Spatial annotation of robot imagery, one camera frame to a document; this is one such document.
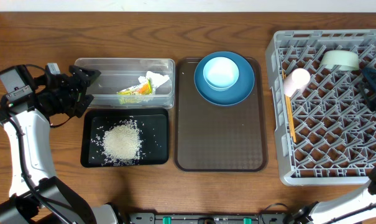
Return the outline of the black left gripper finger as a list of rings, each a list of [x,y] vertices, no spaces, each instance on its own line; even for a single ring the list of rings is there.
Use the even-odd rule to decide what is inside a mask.
[[[93,95],[85,95],[81,96],[79,101],[74,100],[71,107],[68,109],[68,116],[70,118],[77,117],[80,118],[83,116],[85,111],[87,110],[90,103],[94,100]]]
[[[69,72],[72,74],[73,83],[76,83],[82,88],[88,88],[91,86],[101,75],[99,70],[79,67],[76,65],[70,65]]]

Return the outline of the mint green bowl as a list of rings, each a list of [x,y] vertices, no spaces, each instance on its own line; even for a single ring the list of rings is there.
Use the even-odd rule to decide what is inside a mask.
[[[339,66],[339,70],[343,71],[358,70],[359,56],[346,50],[330,50],[323,55],[320,65],[329,70],[334,66]]]

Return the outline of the yellow snack wrapper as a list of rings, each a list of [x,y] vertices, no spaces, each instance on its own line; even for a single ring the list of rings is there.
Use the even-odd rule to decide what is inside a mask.
[[[151,95],[153,92],[151,81],[143,78],[139,85],[131,86],[117,92],[118,95]]]

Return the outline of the white napkin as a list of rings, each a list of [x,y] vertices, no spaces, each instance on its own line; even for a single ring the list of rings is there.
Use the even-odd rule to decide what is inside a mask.
[[[152,88],[151,94],[155,94],[156,89],[169,81],[169,79],[170,77],[168,75],[161,75],[159,73],[148,71],[145,76],[140,76],[138,81],[139,83],[149,81]]]

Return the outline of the pink plastic cup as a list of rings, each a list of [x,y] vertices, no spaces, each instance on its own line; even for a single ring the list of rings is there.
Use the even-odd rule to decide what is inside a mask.
[[[293,94],[300,90],[303,92],[310,82],[311,75],[304,68],[297,68],[292,71],[283,81],[283,91],[285,96],[292,97]]]

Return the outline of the wooden chopstick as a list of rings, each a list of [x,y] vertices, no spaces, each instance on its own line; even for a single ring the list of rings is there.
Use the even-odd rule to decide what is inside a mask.
[[[287,109],[290,136],[293,142],[296,143],[296,133],[295,133],[294,120],[293,120],[293,112],[292,112],[292,107],[291,107],[291,96],[296,91],[296,88],[295,88],[293,80],[290,77],[287,77],[284,71],[282,71],[282,78],[283,78],[283,89],[284,89],[284,94],[285,94],[285,103],[286,103],[286,109]]]

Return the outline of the dark blue plate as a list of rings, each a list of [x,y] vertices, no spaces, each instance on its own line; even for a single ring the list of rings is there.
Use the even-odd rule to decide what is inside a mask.
[[[239,68],[239,79],[228,90],[213,90],[204,80],[204,65],[215,57],[227,57],[233,60]],[[255,73],[243,56],[234,52],[220,51],[211,53],[200,60],[195,68],[194,83],[199,94],[208,102],[218,106],[232,106],[242,102],[250,95],[255,85]]]

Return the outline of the light blue small bowl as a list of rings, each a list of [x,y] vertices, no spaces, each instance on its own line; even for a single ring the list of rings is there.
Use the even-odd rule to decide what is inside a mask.
[[[205,63],[203,76],[211,89],[225,91],[238,81],[239,68],[227,57],[215,57]]]

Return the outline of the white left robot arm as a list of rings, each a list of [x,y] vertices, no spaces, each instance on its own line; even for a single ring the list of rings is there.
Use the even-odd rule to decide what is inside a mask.
[[[86,91],[100,71],[71,65],[64,74],[56,63],[48,63],[41,76],[33,77],[30,67],[0,71],[7,91],[0,100],[0,125],[12,160],[9,199],[0,204],[0,223],[33,223],[41,208],[50,214],[39,223],[122,223],[114,205],[92,208],[57,177],[50,149],[50,117],[82,117],[93,100]]]

